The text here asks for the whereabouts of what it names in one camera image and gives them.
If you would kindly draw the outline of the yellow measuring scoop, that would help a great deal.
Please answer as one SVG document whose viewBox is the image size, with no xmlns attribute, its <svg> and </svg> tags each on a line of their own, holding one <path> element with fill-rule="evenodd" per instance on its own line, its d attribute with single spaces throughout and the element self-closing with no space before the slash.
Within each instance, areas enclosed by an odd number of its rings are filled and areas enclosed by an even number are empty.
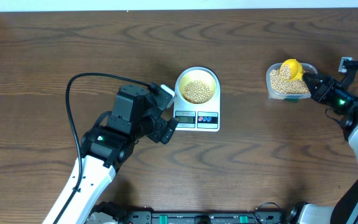
<svg viewBox="0 0 358 224">
<path fill-rule="evenodd" d="M 279 69 L 280 77 L 289 82 L 301 80 L 304 74 L 303 66 L 295 59 L 284 61 Z"/>
</svg>

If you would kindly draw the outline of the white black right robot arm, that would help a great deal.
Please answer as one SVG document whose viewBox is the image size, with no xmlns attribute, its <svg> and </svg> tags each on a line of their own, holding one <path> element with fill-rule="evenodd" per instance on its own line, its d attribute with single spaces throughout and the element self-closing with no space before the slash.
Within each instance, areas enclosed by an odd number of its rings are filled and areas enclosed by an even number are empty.
<svg viewBox="0 0 358 224">
<path fill-rule="evenodd" d="M 344 139 L 356 155 L 358 164 L 358 96 L 347 90 L 349 77 L 339 82 L 325 75 L 303 75 L 313 100 L 327 105 L 342 118 L 337 123 L 343 130 Z M 358 179 L 334 207 L 303 203 L 293 209 L 288 223 L 358 223 Z"/>
</svg>

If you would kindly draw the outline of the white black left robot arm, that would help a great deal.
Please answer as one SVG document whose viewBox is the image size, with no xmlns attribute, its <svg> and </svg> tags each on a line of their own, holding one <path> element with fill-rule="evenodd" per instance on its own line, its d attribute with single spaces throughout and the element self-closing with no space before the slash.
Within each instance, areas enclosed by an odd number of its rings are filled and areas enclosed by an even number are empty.
<svg viewBox="0 0 358 224">
<path fill-rule="evenodd" d="M 176 97 L 166 85 L 120 87 L 112 111 L 106 111 L 81 140 L 80 157 L 63 191 L 45 218 L 45 223 L 84 223 L 94 204 L 133 153 L 139 139 L 147 136 L 167 144 L 177 120 L 161 115 Z"/>
</svg>

